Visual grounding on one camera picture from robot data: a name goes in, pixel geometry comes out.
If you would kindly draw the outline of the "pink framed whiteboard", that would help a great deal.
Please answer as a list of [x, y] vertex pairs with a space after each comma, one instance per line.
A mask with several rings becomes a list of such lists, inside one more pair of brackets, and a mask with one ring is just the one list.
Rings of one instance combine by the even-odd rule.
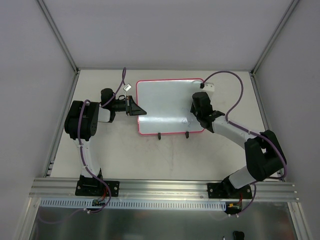
[[201, 90], [202, 82], [201, 78], [138, 81], [136, 103], [147, 112], [138, 116], [138, 132], [143, 136], [203, 132], [191, 113], [192, 95]]

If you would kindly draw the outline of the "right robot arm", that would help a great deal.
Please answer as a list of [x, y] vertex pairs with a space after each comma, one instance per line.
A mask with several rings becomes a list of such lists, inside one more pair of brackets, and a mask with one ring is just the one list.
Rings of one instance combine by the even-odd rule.
[[218, 184], [207, 184], [210, 199], [236, 199], [245, 193], [251, 184], [262, 182], [281, 169], [286, 169], [287, 161], [274, 132], [266, 130], [255, 133], [228, 121], [226, 115], [214, 110], [206, 92], [192, 95], [190, 112], [200, 125], [213, 134], [221, 135], [244, 149], [245, 166], [224, 178]]

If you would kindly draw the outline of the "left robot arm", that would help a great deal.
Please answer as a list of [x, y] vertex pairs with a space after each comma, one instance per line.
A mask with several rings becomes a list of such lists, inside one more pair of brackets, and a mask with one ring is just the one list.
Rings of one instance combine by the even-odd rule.
[[101, 90], [101, 102], [74, 100], [64, 122], [64, 131], [74, 141], [80, 156], [81, 173], [75, 195], [81, 197], [117, 197], [118, 181], [105, 181], [102, 168], [91, 149], [92, 138], [98, 123], [112, 123], [117, 112], [128, 116], [146, 115], [147, 112], [135, 103], [131, 95], [121, 95], [110, 88]]

